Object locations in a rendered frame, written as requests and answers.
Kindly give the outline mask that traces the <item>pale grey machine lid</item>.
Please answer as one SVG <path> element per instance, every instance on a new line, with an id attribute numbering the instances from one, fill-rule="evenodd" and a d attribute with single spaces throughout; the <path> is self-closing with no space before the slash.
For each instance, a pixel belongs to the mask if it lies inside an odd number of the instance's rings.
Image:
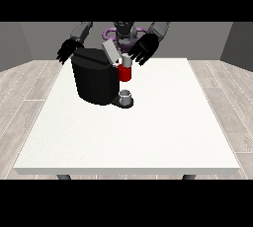
<path id="1" fill-rule="evenodd" d="M 105 51 L 111 64 L 115 64 L 121 58 L 120 53 L 111 39 L 104 41 L 101 47 Z"/>

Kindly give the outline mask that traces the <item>small grey pod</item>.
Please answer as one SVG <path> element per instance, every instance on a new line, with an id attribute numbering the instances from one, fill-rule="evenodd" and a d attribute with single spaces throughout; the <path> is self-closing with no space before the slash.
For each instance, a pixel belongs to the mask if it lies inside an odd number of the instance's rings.
<path id="1" fill-rule="evenodd" d="M 122 63 L 123 63 L 123 67 L 131 67 L 132 66 L 132 60 L 126 53 L 123 54 Z"/>

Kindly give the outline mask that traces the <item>black coffee machine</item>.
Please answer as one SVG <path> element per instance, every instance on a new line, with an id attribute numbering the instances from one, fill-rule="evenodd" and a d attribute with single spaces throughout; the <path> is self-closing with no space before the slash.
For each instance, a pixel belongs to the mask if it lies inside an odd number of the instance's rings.
<path id="1" fill-rule="evenodd" d="M 133 98 L 124 102 L 120 96 L 119 69 L 110 63 L 103 49 L 80 47 L 73 52 L 71 64 L 81 99 L 99 106 L 133 106 Z"/>

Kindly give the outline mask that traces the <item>small grey cup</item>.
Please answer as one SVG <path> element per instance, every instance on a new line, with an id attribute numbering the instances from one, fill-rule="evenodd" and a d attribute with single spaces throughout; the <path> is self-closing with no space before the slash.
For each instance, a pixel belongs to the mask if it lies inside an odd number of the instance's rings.
<path id="1" fill-rule="evenodd" d="M 131 92 L 129 90 L 121 90 L 119 97 L 121 105 L 128 106 L 131 103 Z"/>

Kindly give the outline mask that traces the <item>red pod holder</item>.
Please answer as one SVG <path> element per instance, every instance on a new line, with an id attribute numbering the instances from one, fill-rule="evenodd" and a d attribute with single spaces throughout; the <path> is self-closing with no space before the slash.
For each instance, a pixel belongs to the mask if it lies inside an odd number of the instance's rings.
<path id="1" fill-rule="evenodd" d="M 119 80 L 122 82 L 127 82 L 131 79 L 131 68 L 123 67 L 121 64 L 118 66 Z"/>

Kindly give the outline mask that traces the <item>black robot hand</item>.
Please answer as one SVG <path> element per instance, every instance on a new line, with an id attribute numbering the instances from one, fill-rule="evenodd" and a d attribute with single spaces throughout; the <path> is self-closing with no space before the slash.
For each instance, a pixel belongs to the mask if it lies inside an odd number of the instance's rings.
<path id="1" fill-rule="evenodd" d="M 142 66 L 157 50 L 159 37 L 156 34 L 143 35 L 128 52 L 128 56 Z"/>
<path id="2" fill-rule="evenodd" d="M 75 39 L 67 39 L 62 45 L 59 51 L 57 52 L 56 59 L 61 63 L 64 64 L 65 61 L 73 54 L 75 50 L 80 47 L 84 47 L 82 43 Z"/>

